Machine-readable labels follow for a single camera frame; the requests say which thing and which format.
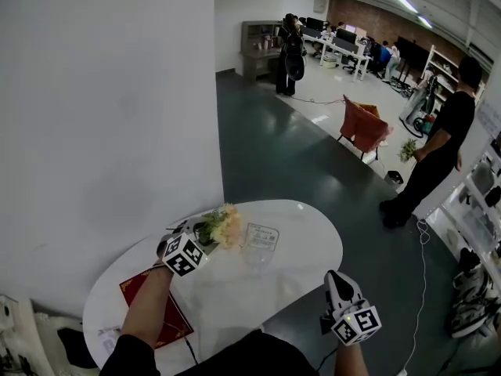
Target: white cable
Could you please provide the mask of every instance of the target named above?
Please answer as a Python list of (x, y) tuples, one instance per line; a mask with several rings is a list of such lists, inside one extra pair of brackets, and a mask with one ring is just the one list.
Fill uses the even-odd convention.
[(417, 311), (417, 318), (416, 318), (416, 330), (414, 330), (413, 334), (413, 350), (410, 353), (409, 358), (404, 364), (404, 367), (402, 370), (407, 372), (405, 369), (407, 365), (409, 364), (411, 358), (414, 355), (414, 351), (416, 351), (416, 334), (417, 334), (417, 329), (419, 329), (420, 326), (420, 314), (421, 311), (423, 310), (424, 307), (424, 294), (426, 293), (426, 261), (424, 260), (424, 245), (426, 245), (428, 242), (430, 242), (430, 234), (428, 234), (428, 224), (426, 223), (425, 219), (419, 219), (416, 223), (417, 229), (420, 231), (420, 244), (421, 244), (421, 258), (423, 259), (423, 280), (424, 280), (424, 287), (423, 287), (423, 294), (421, 295), (421, 307), (420, 310)]

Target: brown wall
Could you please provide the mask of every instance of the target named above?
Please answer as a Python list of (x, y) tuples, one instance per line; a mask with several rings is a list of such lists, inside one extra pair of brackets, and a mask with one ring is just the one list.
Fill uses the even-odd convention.
[(428, 52), (431, 45), (435, 45), (440, 53), (445, 54), (456, 64), (459, 64), (466, 55), (452, 43), (417, 23), (355, 0), (330, 0), (327, 19), (332, 24), (343, 21), (345, 24), (361, 27), (378, 43), (386, 40), (391, 45), (398, 40), (398, 36), (402, 36), (411, 42), (415, 40), (417, 45)]

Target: ceiling light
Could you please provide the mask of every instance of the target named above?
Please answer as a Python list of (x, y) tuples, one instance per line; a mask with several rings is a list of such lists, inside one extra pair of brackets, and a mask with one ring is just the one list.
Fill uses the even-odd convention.
[(407, 9), (417, 14), (417, 10), (407, 0), (398, 0), (398, 1), (401, 2), (405, 7), (407, 7)]
[(421, 20), (425, 27), (432, 28), (431, 23), (426, 18), (424, 18), (423, 16), (418, 16), (418, 18)]

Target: white desk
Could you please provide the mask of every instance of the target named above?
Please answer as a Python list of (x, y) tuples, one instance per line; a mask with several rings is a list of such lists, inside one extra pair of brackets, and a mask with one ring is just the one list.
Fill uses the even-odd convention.
[[(243, 237), (251, 222), (278, 230), (279, 239), (271, 262), (261, 271), (245, 262), (240, 248), (216, 248), (202, 269), (174, 278), (171, 292), (195, 330), (188, 339), (199, 362), (322, 285), (326, 271), (337, 270), (343, 256), (333, 224), (307, 204), (256, 201), (237, 207), (243, 216)], [(163, 233), (149, 236), (125, 252), (96, 281), (87, 298), (85, 341), (99, 367), (108, 355), (98, 330), (121, 326), (128, 310), (119, 284), (155, 262)], [(163, 376), (193, 366), (182, 339), (157, 349), (155, 359)]]
[(332, 50), (334, 50), (336, 52), (340, 52), (340, 53), (345, 54), (347, 56), (352, 56), (352, 57), (355, 57), (356, 59), (358, 59), (359, 61), (357, 62), (355, 72), (353, 74), (353, 82), (355, 82), (357, 80), (357, 75), (359, 74), (359, 70), (360, 70), (362, 61), (365, 61), (363, 69), (362, 69), (362, 75), (360, 76), (360, 81), (363, 81), (363, 78), (365, 77), (366, 72), (367, 72), (367, 65), (369, 64), (369, 60), (371, 60), (369, 56), (364, 56), (363, 54), (362, 55), (354, 54), (353, 52), (349, 52), (348, 50), (345, 50), (339, 46), (336, 46), (335, 44), (327, 41), (326, 39), (313, 38), (312, 36), (309, 36), (307, 34), (303, 35), (303, 38), (307, 41), (318, 42), (318, 43), (323, 44), (322, 57), (320, 58), (320, 65), (323, 65), (323, 59), (326, 55), (327, 46), (329, 46)]

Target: gray floor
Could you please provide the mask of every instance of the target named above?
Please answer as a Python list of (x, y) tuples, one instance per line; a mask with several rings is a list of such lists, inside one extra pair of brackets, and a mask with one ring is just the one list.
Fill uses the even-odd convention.
[[(395, 192), (272, 92), (235, 74), (218, 75), (217, 89), (225, 200), (294, 199), (330, 219), (343, 241), (341, 271), (358, 281), (383, 323), (380, 331), (362, 343), (369, 372), (372, 376), (397, 374), (412, 349), (423, 288), (415, 223), (386, 230), (377, 205)], [(407, 367), (410, 375), (437, 374), (457, 343), (444, 332), (457, 265), (436, 234), (429, 232), (426, 304), (416, 352)], [(265, 327), (297, 346), (317, 367), (337, 344), (333, 335), (320, 335), (318, 318), (325, 309), (323, 291), (317, 289), (274, 316)], [(321, 374), (333, 374), (333, 358)]]

